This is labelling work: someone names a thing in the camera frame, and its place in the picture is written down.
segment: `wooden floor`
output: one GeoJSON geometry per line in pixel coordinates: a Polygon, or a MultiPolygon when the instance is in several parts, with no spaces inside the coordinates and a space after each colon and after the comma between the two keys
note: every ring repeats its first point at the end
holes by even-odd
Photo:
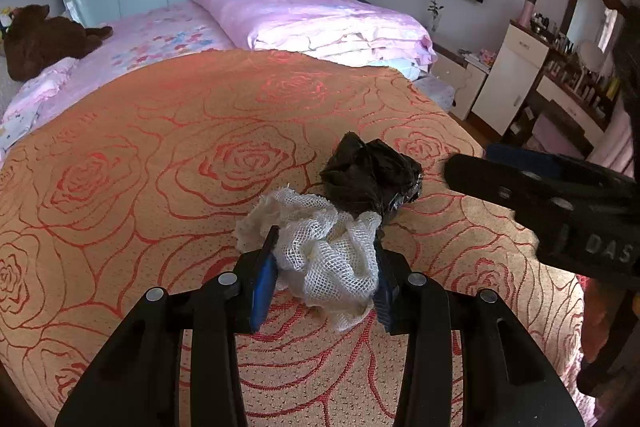
{"type": "Polygon", "coordinates": [[[482,147],[483,149],[486,149],[486,146],[492,143],[491,139],[489,139],[480,131],[478,131],[478,129],[473,127],[470,123],[468,123],[468,121],[460,120],[460,118],[456,117],[453,113],[449,113],[449,116],[453,118],[453,120],[458,122],[460,127],[462,127],[462,129],[467,131],[471,135],[471,138],[476,140],[480,144],[480,147],[482,147]]]}

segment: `metal screw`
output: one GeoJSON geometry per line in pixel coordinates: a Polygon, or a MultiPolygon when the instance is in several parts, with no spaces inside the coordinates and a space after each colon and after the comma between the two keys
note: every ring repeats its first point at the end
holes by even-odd
{"type": "Polygon", "coordinates": [[[535,172],[522,171],[522,174],[524,174],[527,178],[531,178],[532,180],[535,180],[537,182],[539,182],[542,179],[540,176],[535,174],[535,172]]]}
{"type": "Polygon", "coordinates": [[[551,202],[555,203],[560,208],[564,208],[564,210],[573,210],[574,206],[567,200],[563,200],[562,198],[551,198],[551,202]]]}
{"type": "Polygon", "coordinates": [[[231,286],[238,280],[238,276],[233,272],[224,272],[218,275],[218,282],[223,286],[231,286]]]}
{"type": "Polygon", "coordinates": [[[500,187],[498,188],[498,195],[503,200],[508,200],[509,198],[511,198],[511,191],[506,187],[500,187]]]}
{"type": "Polygon", "coordinates": [[[480,292],[480,298],[489,304],[493,304],[498,300],[498,294],[493,290],[484,289],[480,292]]]}
{"type": "Polygon", "coordinates": [[[162,288],[151,288],[146,292],[145,297],[149,302],[159,301],[164,297],[164,290],[162,288]]]}
{"type": "Polygon", "coordinates": [[[411,272],[406,278],[411,286],[424,286],[427,284],[427,277],[420,272],[411,272]]]}

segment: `crumpled white fabric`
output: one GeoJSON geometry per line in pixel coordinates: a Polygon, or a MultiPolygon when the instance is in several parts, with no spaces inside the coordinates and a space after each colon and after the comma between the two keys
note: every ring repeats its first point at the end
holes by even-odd
{"type": "Polygon", "coordinates": [[[372,308],[378,287],[373,242],[381,222],[375,212],[353,219],[321,196],[280,188],[261,196],[234,234],[239,251],[257,250],[278,225],[278,288],[288,287],[307,306],[320,306],[334,328],[344,331],[372,308]]]}
{"type": "Polygon", "coordinates": [[[77,63],[77,58],[62,58],[54,65],[44,68],[36,78],[25,82],[6,108],[2,123],[6,123],[18,113],[38,107],[42,102],[54,96],[69,80],[77,63]]]}

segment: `mirror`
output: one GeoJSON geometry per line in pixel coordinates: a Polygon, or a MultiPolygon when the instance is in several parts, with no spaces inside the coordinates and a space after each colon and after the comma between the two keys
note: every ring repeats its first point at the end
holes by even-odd
{"type": "Polygon", "coordinates": [[[607,57],[625,24],[625,15],[626,6],[620,0],[569,0],[560,31],[577,48],[585,42],[594,43],[607,57]]]}

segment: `rose pattern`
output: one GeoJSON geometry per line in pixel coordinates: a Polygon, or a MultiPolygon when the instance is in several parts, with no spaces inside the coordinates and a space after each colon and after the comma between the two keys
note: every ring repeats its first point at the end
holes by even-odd
{"type": "MultiPolygon", "coordinates": [[[[178,293],[230,269],[236,220],[287,184],[321,192],[319,171],[350,130],[382,138],[424,170],[421,197],[385,228],[385,247],[449,289],[494,288],[588,417],[593,400],[575,391],[577,281],[537,262],[534,237],[508,210],[450,192],[442,180],[446,157],[480,155],[478,144],[391,70],[237,50],[129,73],[7,158],[0,359],[46,423],[146,289],[178,293]]],[[[277,293],[260,332],[238,337],[249,421],[391,425],[405,349],[406,339],[386,335],[374,312],[338,334],[317,310],[277,293]]],[[[182,400],[189,360],[186,335],[182,400]]],[[[462,416],[456,367],[453,425],[462,416]]]]}

